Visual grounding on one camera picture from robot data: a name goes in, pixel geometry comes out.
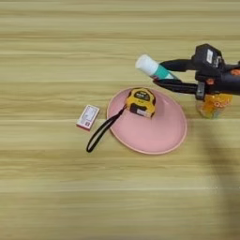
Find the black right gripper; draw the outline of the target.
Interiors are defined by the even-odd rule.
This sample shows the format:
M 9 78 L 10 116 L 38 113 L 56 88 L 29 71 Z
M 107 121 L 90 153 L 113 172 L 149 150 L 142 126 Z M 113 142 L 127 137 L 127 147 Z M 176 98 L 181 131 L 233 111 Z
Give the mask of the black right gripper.
M 195 67 L 188 59 L 174 59 L 160 63 L 169 71 L 186 72 Z M 153 80 L 153 83 L 175 93 L 195 94 L 196 99 L 204 100 L 206 95 L 229 94 L 240 96 L 240 61 L 235 65 L 223 68 L 198 70 L 195 74 L 196 83 L 180 80 Z

